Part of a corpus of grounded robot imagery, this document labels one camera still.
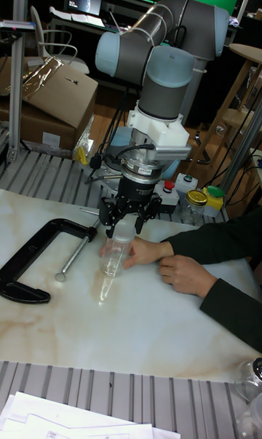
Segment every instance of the computer monitor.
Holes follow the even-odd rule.
[[[99,16],[101,1],[102,0],[68,0],[68,10]]]

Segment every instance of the white chair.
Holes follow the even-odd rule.
[[[72,39],[72,35],[71,35],[70,31],[43,30],[38,12],[35,9],[35,7],[31,6],[30,12],[31,12],[32,22],[34,22],[34,24],[35,24],[36,45],[37,45],[39,57],[42,57],[42,58],[50,57],[50,54],[48,53],[46,46],[59,46],[59,47],[63,46],[63,48],[59,52],[59,54],[54,55],[54,57],[59,58],[62,62],[69,64],[71,67],[74,67],[79,72],[82,72],[83,74],[88,74],[90,71],[89,71],[86,63],[82,59],[78,59],[76,57],[77,48],[75,46],[72,46],[71,44],[69,44],[71,39]],[[48,33],[66,33],[66,34],[69,34],[69,40],[65,44],[44,42],[44,35],[48,34]],[[72,55],[62,54],[62,52],[66,48],[73,49],[74,55],[72,56]]]

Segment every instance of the glass jar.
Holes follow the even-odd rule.
[[[237,392],[251,401],[262,393],[262,358],[244,361],[238,366],[234,383]]]
[[[262,394],[252,400],[236,423],[240,438],[262,439]]]
[[[103,248],[100,269],[109,277],[118,277],[123,271],[123,263],[130,253],[135,236],[135,226],[125,219],[115,226],[113,237],[107,238]]]
[[[178,217],[184,224],[196,225],[204,214],[207,195],[200,190],[189,190],[178,207]]]

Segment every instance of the marble table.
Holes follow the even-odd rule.
[[[78,206],[0,190],[0,267],[53,218],[85,226],[95,216]],[[142,237],[159,241],[189,229],[149,221]],[[99,270],[105,231],[88,244],[64,283],[55,280],[79,239],[60,234],[19,279],[51,294],[43,305],[0,298],[0,359],[21,363],[230,381],[243,360],[258,353],[199,311],[201,299],[165,285],[157,265],[136,266],[115,280]],[[259,289],[245,260],[207,266],[246,293]]]

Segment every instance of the human hand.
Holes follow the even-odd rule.
[[[173,256],[172,245],[169,242],[153,243],[139,237],[134,238],[130,248],[130,258],[124,264],[129,269],[136,264],[150,264],[166,256]]]
[[[194,259],[187,256],[172,256],[160,261],[159,273],[166,284],[172,284],[177,292],[192,293],[205,298],[217,277]]]

